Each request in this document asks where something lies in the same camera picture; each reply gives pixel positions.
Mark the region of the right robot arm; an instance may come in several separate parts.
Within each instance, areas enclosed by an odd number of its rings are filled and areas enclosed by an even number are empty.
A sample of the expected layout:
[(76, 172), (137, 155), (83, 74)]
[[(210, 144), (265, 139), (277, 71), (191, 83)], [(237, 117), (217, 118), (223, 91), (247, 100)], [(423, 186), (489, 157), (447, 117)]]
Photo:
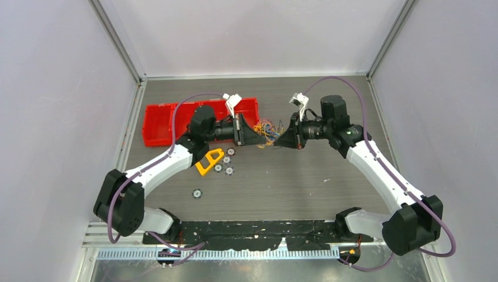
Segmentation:
[(327, 140), (344, 159), (353, 164), (379, 193), (388, 214), (352, 207), (335, 218), (335, 233), (343, 241), (357, 234), (383, 240), (402, 256), (439, 239), (443, 203), (437, 196), (425, 196), (413, 187), (380, 152), (361, 125), (351, 123), (344, 99), (339, 95), (320, 100), (321, 113), (310, 119), (308, 97), (296, 93), (290, 103), (298, 107), (276, 146), (303, 149), (308, 140)]

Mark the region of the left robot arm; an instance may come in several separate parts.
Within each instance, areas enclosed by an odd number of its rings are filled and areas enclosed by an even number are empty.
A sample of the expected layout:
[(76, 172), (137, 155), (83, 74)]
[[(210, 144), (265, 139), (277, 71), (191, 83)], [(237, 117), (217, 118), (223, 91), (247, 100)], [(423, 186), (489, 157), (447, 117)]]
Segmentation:
[(147, 208), (145, 199), (160, 184), (198, 163), (208, 153), (210, 142), (224, 140), (236, 146), (265, 143), (243, 115), (217, 120), (211, 106), (198, 107), (186, 131), (165, 152), (126, 172), (113, 169), (106, 174), (93, 213), (107, 223), (110, 232), (122, 237), (139, 230), (174, 243), (180, 235), (174, 216), (165, 209)]

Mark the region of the black 100 poker chip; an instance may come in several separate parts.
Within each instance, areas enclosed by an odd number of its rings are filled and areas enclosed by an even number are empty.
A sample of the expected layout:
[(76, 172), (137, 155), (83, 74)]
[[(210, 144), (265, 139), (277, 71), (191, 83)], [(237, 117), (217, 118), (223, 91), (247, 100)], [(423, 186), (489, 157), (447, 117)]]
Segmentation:
[(235, 155), (235, 149), (233, 147), (230, 147), (226, 150), (226, 154), (230, 157)]

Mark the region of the red plastic bin far right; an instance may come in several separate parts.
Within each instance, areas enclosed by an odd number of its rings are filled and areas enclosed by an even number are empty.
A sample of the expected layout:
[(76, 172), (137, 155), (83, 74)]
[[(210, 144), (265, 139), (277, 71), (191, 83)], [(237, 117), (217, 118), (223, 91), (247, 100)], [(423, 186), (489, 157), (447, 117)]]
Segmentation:
[(256, 125), (259, 120), (259, 107), (257, 98), (242, 98), (234, 107), (234, 113), (240, 113), (250, 127)]

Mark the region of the red plastic bin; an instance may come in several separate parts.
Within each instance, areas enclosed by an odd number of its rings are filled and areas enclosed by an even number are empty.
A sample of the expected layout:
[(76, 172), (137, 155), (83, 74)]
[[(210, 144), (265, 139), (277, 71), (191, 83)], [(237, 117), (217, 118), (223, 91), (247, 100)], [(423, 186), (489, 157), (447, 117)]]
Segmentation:
[(227, 116), (231, 116), (229, 110), (226, 107), (226, 101), (222, 99), (210, 99), (200, 101), (200, 106), (210, 106), (214, 110), (216, 120), (225, 119)]
[(144, 112), (142, 138), (146, 147), (170, 146), (171, 116), (177, 103), (147, 105)]
[(259, 107), (257, 98), (242, 98), (234, 107), (234, 113), (240, 113), (250, 127), (256, 125), (259, 120)]
[(172, 142), (176, 141), (188, 130), (188, 124), (198, 107), (200, 107), (200, 101), (185, 102), (179, 107), (177, 112), (171, 116), (170, 135)]

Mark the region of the blue 10 poker chip upper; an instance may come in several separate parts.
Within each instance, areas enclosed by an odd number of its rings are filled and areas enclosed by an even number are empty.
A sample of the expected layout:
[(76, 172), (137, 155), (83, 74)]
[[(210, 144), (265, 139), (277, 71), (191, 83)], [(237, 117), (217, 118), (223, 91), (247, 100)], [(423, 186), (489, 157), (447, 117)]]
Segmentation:
[(225, 156), (223, 157), (223, 163), (228, 165), (231, 163), (231, 157), (230, 156)]

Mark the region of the blue 10 poker chip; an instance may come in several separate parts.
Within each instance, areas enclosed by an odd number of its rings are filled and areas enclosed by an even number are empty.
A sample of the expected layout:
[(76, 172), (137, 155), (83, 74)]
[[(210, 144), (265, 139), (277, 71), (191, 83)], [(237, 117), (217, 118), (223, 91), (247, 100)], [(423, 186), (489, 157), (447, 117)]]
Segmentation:
[(231, 163), (231, 157), (230, 156), (225, 156), (223, 157), (223, 163), (228, 165)]
[(231, 167), (231, 166), (226, 167), (226, 168), (225, 168), (225, 170), (224, 170), (224, 173), (225, 173), (226, 175), (231, 176), (231, 175), (233, 175), (233, 174), (234, 174), (234, 168), (233, 168), (233, 167)]

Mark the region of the blue 10 poker chip right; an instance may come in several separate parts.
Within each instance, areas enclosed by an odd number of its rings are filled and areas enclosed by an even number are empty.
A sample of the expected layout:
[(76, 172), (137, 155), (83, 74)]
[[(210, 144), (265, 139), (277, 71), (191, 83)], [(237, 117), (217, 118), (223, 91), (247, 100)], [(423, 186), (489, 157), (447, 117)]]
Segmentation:
[(233, 175), (233, 174), (234, 174), (234, 168), (233, 168), (233, 167), (231, 167), (231, 166), (226, 167), (226, 168), (225, 168), (225, 170), (224, 170), (224, 173), (225, 173), (226, 175), (231, 176), (231, 175)]

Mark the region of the green 50 poker chip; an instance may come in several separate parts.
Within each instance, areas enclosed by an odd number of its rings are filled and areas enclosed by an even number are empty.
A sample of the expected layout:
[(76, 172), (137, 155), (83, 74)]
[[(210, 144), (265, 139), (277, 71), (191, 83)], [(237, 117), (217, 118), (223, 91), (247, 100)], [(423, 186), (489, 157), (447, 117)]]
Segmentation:
[(221, 165), (221, 164), (217, 164), (217, 165), (215, 165), (215, 166), (214, 166), (214, 170), (215, 170), (216, 172), (221, 172), (221, 171), (223, 170), (223, 165)]

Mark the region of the red plastic bin far left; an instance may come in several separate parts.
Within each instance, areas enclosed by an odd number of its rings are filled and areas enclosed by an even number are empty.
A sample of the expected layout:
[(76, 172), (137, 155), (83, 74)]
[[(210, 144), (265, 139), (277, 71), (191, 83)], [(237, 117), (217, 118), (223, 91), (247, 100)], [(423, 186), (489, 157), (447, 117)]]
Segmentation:
[(170, 146), (171, 116), (177, 103), (147, 105), (144, 112), (142, 138), (146, 147)]

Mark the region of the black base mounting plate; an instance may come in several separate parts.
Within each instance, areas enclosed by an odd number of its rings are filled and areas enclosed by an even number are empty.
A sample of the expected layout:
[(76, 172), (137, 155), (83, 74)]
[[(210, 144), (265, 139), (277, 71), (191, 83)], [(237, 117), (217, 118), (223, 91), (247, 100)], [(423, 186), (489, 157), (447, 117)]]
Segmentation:
[(185, 249), (212, 251), (325, 250), (332, 243), (372, 243), (366, 235), (347, 233), (332, 220), (181, 221), (142, 224), (143, 244), (178, 244)]

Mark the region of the aluminium frame rail left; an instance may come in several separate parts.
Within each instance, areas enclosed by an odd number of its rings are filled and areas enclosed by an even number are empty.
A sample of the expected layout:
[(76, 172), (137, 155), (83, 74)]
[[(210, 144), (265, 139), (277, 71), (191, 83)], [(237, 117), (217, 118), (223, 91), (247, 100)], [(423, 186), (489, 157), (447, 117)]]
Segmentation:
[[(148, 81), (149, 78), (145, 76), (138, 84), (133, 95), (132, 104), (124, 124), (124, 133), (118, 143), (117, 160), (114, 164), (114, 168), (116, 169), (123, 170), (126, 167)], [(110, 243), (107, 238), (107, 224), (101, 219), (91, 220), (85, 231), (85, 237), (78, 253), (77, 269), (73, 274), (72, 281), (91, 281), (99, 249), (101, 247), (114, 246), (123, 247), (124, 244), (122, 242), (117, 244)]]

